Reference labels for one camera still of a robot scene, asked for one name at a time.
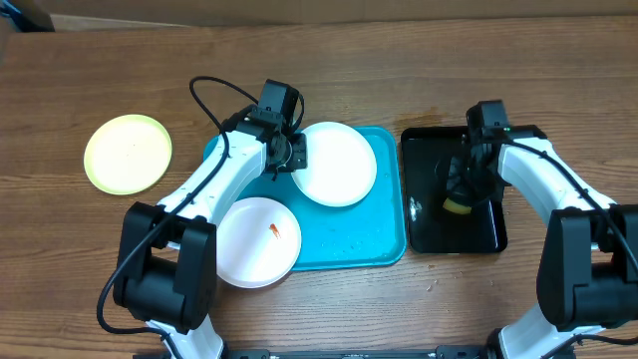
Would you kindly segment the green yellow sponge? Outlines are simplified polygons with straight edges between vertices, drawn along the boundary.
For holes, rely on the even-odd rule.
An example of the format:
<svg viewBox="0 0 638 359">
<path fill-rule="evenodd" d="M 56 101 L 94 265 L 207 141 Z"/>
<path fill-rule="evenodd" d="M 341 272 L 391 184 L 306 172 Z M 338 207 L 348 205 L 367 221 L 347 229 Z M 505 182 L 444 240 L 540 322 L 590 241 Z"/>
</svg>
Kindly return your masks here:
<svg viewBox="0 0 638 359">
<path fill-rule="evenodd" d="M 443 208 L 451 213 L 465 215 L 470 214 L 473 208 L 470 205 L 465 205 L 452 200 L 450 197 L 446 198 L 443 203 Z"/>
</svg>

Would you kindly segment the light green plate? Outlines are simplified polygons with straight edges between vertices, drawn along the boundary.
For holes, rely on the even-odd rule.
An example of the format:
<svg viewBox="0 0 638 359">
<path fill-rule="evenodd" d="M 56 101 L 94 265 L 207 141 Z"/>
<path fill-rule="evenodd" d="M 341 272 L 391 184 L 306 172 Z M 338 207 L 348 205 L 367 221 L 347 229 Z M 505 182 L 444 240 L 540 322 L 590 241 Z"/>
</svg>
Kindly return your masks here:
<svg viewBox="0 0 638 359">
<path fill-rule="evenodd" d="M 84 169 L 99 190 L 129 195 L 154 185 L 171 155 L 171 138 L 160 122 L 145 115 L 123 115 L 93 133 L 85 148 Z"/>
</svg>

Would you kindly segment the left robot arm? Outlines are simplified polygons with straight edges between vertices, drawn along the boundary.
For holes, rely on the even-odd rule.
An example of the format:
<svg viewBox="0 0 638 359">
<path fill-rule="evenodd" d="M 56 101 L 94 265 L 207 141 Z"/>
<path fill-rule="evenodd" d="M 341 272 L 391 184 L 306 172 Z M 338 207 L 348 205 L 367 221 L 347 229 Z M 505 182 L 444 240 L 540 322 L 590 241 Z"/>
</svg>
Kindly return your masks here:
<svg viewBox="0 0 638 359">
<path fill-rule="evenodd" d="M 159 336 L 167 358 L 220 358 L 226 346 L 208 311 L 216 288 L 216 232 L 262 174 L 305 168 L 293 106 L 250 105 L 218 125 L 215 149 L 156 205 L 135 203 L 123 223 L 117 268 L 104 294 Z"/>
</svg>

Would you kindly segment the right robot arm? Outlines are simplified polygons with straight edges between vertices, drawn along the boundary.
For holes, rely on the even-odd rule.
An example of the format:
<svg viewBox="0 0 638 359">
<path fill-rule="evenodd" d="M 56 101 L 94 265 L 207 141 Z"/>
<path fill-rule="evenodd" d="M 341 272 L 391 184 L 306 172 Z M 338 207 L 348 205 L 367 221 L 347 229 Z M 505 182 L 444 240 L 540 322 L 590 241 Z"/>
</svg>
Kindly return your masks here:
<svg viewBox="0 0 638 359">
<path fill-rule="evenodd" d="M 536 304 L 488 340 L 491 358 L 573 357 L 583 340 L 637 318 L 637 207 L 588 185 L 535 126 L 471 128 L 452 158 L 444 208 L 461 213 L 515 187 L 546 226 Z"/>
</svg>

